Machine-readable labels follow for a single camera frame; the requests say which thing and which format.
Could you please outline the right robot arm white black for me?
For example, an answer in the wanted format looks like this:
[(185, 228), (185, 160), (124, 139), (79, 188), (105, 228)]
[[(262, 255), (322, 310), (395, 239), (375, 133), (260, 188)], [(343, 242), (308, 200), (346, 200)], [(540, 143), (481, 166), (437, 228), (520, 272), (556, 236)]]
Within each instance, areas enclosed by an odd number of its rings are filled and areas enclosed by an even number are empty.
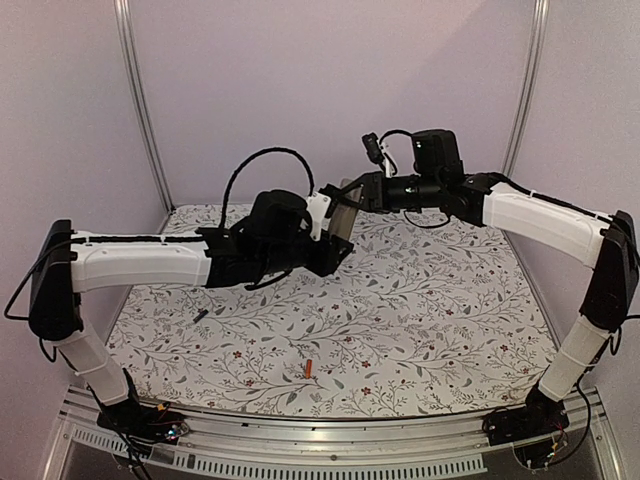
[(528, 190), (501, 173), (467, 174), (455, 134), (433, 129), (411, 134), (414, 174), (370, 172), (321, 192), (333, 204), (369, 213), (437, 208), (478, 227), (494, 227), (550, 246), (591, 269), (579, 315), (525, 404), (497, 409), (483, 419), (491, 445), (564, 429), (564, 398), (604, 353), (612, 335), (630, 319), (639, 282), (632, 217), (596, 213)]

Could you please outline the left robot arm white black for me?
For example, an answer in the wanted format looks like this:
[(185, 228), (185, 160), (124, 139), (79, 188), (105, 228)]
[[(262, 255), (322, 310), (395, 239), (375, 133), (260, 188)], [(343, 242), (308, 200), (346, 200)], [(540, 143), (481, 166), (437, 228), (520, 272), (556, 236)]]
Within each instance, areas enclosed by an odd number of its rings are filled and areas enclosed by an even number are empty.
[(249, 215), (231, 228), (200, 227), (175, 236), (97, 235), (58, 220), (20, 283), (30, 289), (22, 319), (90, 387), (101, 410), (99, 426), (150, 443), (174, 443), (189, 430), (185, 417), (166, 405), (140, 403), (130, 374), (82, 320), (82, 293), (156, 284), (254, 291), (297, 268), (325, 277), (353, 250), (356, 206), (349, 197), (314, 193), (304, 199), (271, 190), (260, 193)]

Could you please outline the black battery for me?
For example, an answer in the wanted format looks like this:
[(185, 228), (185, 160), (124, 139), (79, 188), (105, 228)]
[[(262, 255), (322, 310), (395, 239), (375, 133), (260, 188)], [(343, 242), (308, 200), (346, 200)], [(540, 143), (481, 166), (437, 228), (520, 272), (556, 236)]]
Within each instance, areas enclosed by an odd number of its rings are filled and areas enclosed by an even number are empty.
[(201, 321), (204, 317), (206, 317), (206, 315), (208, 314), (208, 310), (202, 310), (198, 313), (198, 315), (194, 318), (194, 323), (198, 323), (199, 321)]

